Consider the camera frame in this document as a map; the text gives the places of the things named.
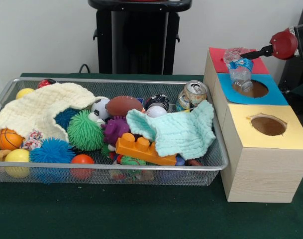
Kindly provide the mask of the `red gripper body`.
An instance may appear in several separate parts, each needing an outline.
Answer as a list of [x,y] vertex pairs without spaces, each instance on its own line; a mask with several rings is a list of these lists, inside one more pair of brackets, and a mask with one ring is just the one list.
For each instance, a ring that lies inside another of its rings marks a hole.
[[269,43],[272,45],[272,55],[281,60],[294,57],[298,48],[298,40],[290,28],[273,35]]

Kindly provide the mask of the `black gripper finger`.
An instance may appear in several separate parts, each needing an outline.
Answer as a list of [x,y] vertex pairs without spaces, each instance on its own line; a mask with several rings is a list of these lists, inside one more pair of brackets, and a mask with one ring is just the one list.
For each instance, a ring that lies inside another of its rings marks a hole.
[[266,56],[266,57],[272,56],[272,53],[273,53],[273,46],[268,45],[268,46],[262,47],[262,49],[259,51],[251,51],[248,53],[241,54],[240,57],[246,58],[249,60],[253,60],[253,59],[259,58],[261,56]]

